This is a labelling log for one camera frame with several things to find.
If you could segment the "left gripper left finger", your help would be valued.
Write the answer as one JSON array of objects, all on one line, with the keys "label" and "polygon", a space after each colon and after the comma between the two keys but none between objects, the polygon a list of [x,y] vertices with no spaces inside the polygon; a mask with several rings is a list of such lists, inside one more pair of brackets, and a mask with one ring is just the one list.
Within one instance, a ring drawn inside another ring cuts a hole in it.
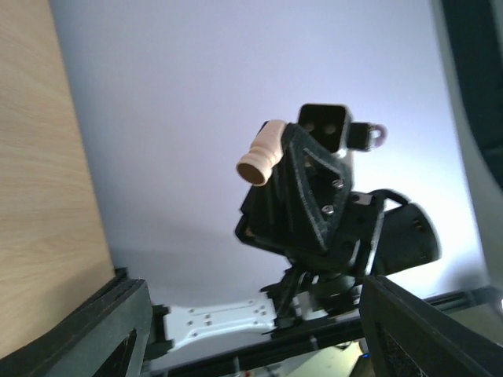
[{"label": "left gripper left finger", "polygon": [[139,376],[152,306],[144,280],[124,280],[1,359],[2,376]]}]

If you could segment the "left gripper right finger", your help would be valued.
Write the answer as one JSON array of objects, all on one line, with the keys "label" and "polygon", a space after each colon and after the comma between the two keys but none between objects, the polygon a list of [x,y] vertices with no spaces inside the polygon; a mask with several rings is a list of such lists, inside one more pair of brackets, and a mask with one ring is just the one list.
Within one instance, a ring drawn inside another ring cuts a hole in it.
[{"label": "left gripper right finger", "polygon": [[376,376],[501,376],[502,347],[383,276],[365,278],[359,313]]}]

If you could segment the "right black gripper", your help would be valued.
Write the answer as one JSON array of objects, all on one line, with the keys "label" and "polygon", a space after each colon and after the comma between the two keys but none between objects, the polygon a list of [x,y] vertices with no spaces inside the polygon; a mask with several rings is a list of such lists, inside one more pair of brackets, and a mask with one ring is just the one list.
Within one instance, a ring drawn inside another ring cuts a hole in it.
[{"label": "right black gripper", "polygon": [[384,192],[350,193],[351,168],[298,124],[286,126],[281,145],[275,166],[252,156],[239,161],[239,173],[253,185],[240,208],[238,240],[313,273],[369,275]]}]

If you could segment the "white chess piece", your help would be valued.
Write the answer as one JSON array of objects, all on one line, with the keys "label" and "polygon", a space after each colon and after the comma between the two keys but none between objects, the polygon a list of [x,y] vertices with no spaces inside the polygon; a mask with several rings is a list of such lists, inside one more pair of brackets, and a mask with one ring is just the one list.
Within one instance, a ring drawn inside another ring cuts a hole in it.
[{"label": "white chess piece", "polygon": [[254,186],[264,186],[273,168],[284,155],[281,138],[286,122],[273,119],[266,122],[255,136],[247,153],[237,163],[237,173]]}]

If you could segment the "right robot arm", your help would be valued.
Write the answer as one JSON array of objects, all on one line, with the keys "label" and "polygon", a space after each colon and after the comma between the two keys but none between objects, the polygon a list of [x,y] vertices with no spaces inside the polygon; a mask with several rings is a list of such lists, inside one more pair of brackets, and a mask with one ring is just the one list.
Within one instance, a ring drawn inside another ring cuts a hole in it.
[{"label": "right robot arm", "polygon": [[286,258],[289,266],[254,298],[169,307],[161,324],[172,350],[222,335],[286,334],[351,313],[366,277],[441,256],[421,206],[387,188],[356,192],[351,165],[295,123],[265,122],[237,172],[251,188],[236,237]]}]

